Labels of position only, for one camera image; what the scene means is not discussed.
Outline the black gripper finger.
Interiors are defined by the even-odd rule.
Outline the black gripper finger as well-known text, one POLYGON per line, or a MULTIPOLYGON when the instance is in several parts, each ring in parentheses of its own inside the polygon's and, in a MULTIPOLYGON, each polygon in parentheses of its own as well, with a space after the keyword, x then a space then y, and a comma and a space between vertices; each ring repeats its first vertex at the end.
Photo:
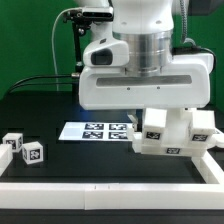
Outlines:
POLYGON ((132 127, 134 130, 137 130, 138 127, 138 117, 136 114, 128 113, 128 118, 132 122, 132 127))

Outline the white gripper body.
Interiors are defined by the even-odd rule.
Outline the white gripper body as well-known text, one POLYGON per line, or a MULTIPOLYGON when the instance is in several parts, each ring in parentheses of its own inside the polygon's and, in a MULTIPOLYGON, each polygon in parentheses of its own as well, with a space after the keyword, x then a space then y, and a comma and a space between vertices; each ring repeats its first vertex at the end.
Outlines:
POLYGON ((175 55, 159 74, 130 77, 122 67, 85 67, 79 102, 86 110, 203 108, 210 101, 211 54, 175 55))

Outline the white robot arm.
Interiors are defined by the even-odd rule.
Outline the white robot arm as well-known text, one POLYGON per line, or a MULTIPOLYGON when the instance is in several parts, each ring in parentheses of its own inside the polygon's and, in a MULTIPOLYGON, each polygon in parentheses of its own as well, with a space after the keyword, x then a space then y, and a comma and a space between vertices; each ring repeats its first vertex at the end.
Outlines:
POLYGON ((209 15, 224 0, 112 0, 109 36, 83 55, 79 102, 86 110, 202 108, 215 57, 196 45, 171 47, 173 16, 209 15))

